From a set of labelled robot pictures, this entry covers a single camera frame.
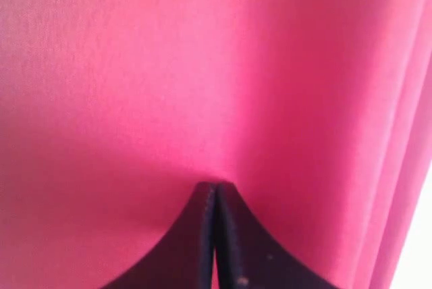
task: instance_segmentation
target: black object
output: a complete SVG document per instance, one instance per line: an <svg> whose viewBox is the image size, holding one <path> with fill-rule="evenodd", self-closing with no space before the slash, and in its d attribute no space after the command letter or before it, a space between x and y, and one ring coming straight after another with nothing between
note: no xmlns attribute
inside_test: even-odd
<svg viewBox="0 0 432 289"><path fill-rule="evenodd" d="M154 249L104 289L209 289L213 244L220 289L336 288L271 237L233 184L203 182Z"/></svg>

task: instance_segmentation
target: pink curtain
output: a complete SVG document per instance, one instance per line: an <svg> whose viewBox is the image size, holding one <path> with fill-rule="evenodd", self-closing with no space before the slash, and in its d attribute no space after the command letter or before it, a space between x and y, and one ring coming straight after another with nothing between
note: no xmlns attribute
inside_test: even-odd
<svg viewBox="0 0 432 289"><path fill-rule="evenodd" d="M388 288L431 50L432 0L0 0L0 287L101 286L226 179L320 276Z"/></svg>

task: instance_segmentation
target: pink fabric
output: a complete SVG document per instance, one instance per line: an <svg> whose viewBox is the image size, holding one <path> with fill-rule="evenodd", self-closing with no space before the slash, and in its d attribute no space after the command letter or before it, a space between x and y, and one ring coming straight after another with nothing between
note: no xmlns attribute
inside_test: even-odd
<svg viewBox="0 0 432 289"><path fill-rule="evenodd" d="M100 286L224 178L319 275L387 288L431 50L432 0L0 0L0 287Z"/></svg>

